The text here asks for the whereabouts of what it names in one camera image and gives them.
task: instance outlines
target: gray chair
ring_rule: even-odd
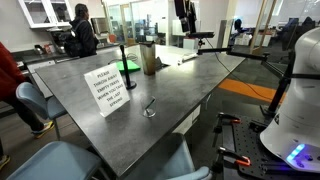
[[[98,156],[75,145],[57,141],[41,148],[8,180],[90,179],[98,170],[108,179]]]
[[[51,119],[54,122],[57,138],[60,140],[60,132],[57,124],[57,118],[67,114],[67,111],[60,104],[58,99],[53,96],[47,101],[42,92],[34,85],[24,82],[16,90],[16,96],[29,109],[38,114],[43,119]]]
[[[211,177],[208,167],[195,171],[184,137],[173,133],[139,162],[125,180],[207,180]]]

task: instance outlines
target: overhead cabinet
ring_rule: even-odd
[[[68,0],[18,0],[31,28],[69,26],[73,19]]]

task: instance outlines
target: blue light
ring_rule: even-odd
[[[296,147],[296,149],[294,149],[291,154],[287,157],[287,161],[291,161],[293,160],[305,147],[304,144],[300,144],[299,146]]]

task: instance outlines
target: printed sign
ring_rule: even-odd
[[[130,100],[117,65],[111,64],[84,75],[103,117]]]

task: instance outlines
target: orange stripe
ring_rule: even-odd
[[[219,88],[221,89],[225,89],[228,91],[232,91],[238,94],[242,94],[245,96],[249,96],[255,99],[260,99],[263,101],[267,101],[267,102],[271,102],[274,94],[276,93],[276,90],[274,89],[270,89],[270,88],[266,88],[266,87],[262,87],[262,86],[257,86],[254,84],[248,84],[249,86],[251,86],[257,93],[259,93],[261,97],[259,95],[257,95],[252,89],[250,89],[250,87],[248,87],[246,84],[244,84],[241,81],[235,81],[232,79],[225,79],[220,85]]]

